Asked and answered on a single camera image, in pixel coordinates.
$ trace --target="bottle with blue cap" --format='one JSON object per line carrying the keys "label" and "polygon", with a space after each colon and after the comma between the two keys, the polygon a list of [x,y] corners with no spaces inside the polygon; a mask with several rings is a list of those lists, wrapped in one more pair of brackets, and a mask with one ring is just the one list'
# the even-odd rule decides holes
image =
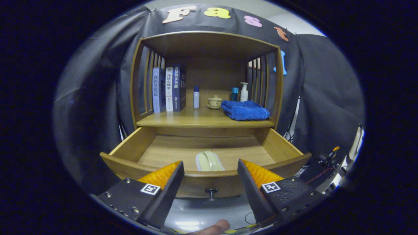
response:
{"label": "bottle with blue cap", "polygon": [[199,108],[199,98],[200,98],[199,87],[194,86],[194,92],[193,92],[193,108],[194,109]]}
{"label": "bottle with blue cap", "polygon": [[237,101],[238,99],[238,87],[233,87],[232,88],[232,95],[231,95],[231,101]]}

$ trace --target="foam letter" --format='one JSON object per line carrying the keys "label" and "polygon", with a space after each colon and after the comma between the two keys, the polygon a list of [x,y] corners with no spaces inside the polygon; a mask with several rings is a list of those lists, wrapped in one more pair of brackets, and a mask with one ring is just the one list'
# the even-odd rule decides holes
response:
{"label": "foam letter", "polygon": [[275,29],[277,29],[277,33],[279,34],[279,36],[281,37],[281,38],[283,38],[283,40],[285,40],[286,42],[288,42],[289,41],[289,39],[285,36],[286,35],[286,33],[285,32],[283,32],[283,30],[281,29],[281,28],[279,28],[279,27],[274,27]]}
{"label": "foam letter", "polygon": [[183,19],[183,17],[180,15],[186,16],[190,13],[190,10],[195,10],[196,8],[197,8],[196,6],[188,6],[188,7],[182,7],[182,8],[169,10],[167,11],[168,12],[167,19],[163,21],[163,24],[181,20]]}
{"label": "foam letter", "polygon": [[261,28],[263,25],[260,23],[260,20],[251,16],[244,16],[245,22],[249,25]]}
{"label": "foam letter", "polygon": [[229,19],[231,16],[229,15],[229,11],[223,8],[208,8],[207,11],[204,12],[207,16],[219,17],[223,19]]}

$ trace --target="container lid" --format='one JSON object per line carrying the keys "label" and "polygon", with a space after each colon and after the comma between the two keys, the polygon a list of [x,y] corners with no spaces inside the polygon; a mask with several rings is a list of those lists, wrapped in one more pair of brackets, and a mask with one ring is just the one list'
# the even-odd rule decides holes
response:
{"label": "container lid", "polygon": [[221,101],[223,99],[219,98],[218,95],[215,95],[215,97],[210,98],[210,100],[219,100],[219,101]]}

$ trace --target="plastic container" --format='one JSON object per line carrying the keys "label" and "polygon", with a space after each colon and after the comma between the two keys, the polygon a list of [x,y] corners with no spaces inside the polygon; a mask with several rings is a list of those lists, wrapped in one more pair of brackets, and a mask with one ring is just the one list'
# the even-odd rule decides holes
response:
{"label": "plastic container", "polygon": [[194,109],[199,108],[199,99],[200,99],[199,87],[194,86],[194,92],[193,92],[193,108]]}
{"label": "plastic container", "polygon": [[247,101],[248,100],[248,91],[247,91],[248,83],[241,82],[241,84],[242,84],[242,90],[241,90],[240,101]]}
{"label": "plastic container", "polygon": [[232,88],[231,101],[237,101],[238,91],[239,91],[238,87],[233,87]]}

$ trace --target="blue book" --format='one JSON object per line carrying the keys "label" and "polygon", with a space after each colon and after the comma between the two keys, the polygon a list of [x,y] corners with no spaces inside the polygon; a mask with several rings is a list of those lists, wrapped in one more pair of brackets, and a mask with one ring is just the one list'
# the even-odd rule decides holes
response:
{"label": "blue book", "polygon": [[153,109],[161,112],[166,108],[166,71],[153,68]]}
{"label": "blue book", "polygon": [[186,106],[186,75],[180,64],[173,66],[173,111],[180,112]]}

